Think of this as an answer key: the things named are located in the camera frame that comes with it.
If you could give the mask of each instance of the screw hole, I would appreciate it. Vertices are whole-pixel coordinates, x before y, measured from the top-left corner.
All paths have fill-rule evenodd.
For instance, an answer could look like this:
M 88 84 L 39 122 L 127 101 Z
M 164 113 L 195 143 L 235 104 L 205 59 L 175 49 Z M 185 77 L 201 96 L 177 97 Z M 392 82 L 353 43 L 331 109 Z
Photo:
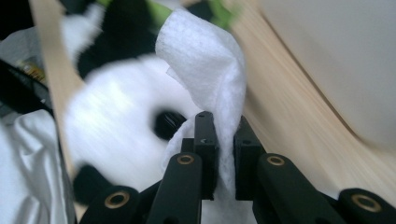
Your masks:
M 191 164 L 194 161 L 194 157 L 190 155 L 182 155 L 177 157 L 177 162 L 182 165 Z
M 203 139 L 201 139 L 201 143 L 209 144 L 209 143 L 212 143 L 212 140 L 203 138 Z
M 105 206 L 110 209 L 123 207 L 129 201 L 129 193 L 126 191 L 117 191 L 110 194 L 105 199 Z
M 376 200 L 363 194 L 352 195 L 352 202 L 369 212 L 377 213 L 382 210 L 381 205 Z
M 285 161 L 278 156 L 270 156 L 267 158 L 267 161 L 276 166 L 281 166 L 285 164 Z

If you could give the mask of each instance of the panda plush toy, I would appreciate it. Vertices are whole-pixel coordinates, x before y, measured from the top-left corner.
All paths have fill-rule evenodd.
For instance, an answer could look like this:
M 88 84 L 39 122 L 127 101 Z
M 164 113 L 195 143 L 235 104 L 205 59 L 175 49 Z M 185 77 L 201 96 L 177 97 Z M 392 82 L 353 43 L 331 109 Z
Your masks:
M 155 54 L 168 8 L 184 7 L 223 28 L 233 13 L 223 8 L 225 19 L 213 20 L 205 1 L 187 7 L 176 1 L 162 1 L 163 7 L 145 0 L 62 3 L 67 11 L 64 46 L 85 82 L 64 117 L 72 162 L 78 169 L 93 166 L 114 185 L 142 191 L 162 179 L 163 153 L 173 134 L 186 119 L 202 112 Z M 209 203 L 203 202 L 203 223 L 223 223 L 221 213 Z M 255 222 L 251 214 L 242 220 Z

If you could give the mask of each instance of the white fur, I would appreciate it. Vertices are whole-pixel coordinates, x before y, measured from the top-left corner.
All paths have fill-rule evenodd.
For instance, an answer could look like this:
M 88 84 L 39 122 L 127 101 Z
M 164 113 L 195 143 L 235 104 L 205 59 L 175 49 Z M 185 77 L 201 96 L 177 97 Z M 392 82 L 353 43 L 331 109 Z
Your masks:
M 62 20 L 61 33 L 67 56 L 76 64 L 78 55 L 89 47 L 102 30 L 100 24 L 105 9 L 99 4 L 91 4 L 82 15 L 66 16 Z
M 145 189 L 162 178 L 167 142 L 152 131 L 161 108 L 192 117 L 201 110 L 155 55 L 91 73 L 70 102 L 65 133 L 74 164 L 89 163 L 117 185 Z

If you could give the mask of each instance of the white fabric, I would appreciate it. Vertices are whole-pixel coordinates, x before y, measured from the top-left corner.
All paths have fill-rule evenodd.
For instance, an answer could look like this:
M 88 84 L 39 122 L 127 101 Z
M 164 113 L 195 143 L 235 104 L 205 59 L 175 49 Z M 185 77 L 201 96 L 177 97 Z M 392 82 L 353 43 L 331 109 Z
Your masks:
M 159 33 L 156 52 L 169 63 L 168 75 L 189 91 L 200 108 L 214 115 L 220 144 L 219 180 L 215 201 L 204 202 L 203 223 L 249 223 L 251 203 L 234 199 L 233 135 L 246 92 L 242 50 L 226 31 L 177 9 Z M 163 165 L 180 151 L 181 140 L 192 131 L 190 119 L 169 143 Z
M 74 223 L 53 118 L 44 110 L 0 120 L 0 223 Z

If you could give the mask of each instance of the wooden board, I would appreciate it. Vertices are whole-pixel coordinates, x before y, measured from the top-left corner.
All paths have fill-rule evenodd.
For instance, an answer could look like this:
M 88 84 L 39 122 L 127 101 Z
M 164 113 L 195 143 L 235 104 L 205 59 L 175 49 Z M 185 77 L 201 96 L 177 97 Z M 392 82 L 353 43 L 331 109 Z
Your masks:
M 246 54 L 245 116 L 265 149 L 289 157 L 319 190 L 363 188 L 396 205 L 396 152 L 365 145 L 337 116 L 263 18 L 256 0 L 239 1 L 233 34 Z M 30 0 L 60 131 L 67 172 L 75 171 L 64 141 L 63 114 L 82 87 L 62 45 L 56 0 Z M 78 208 L 78 219 L 83 209 Z

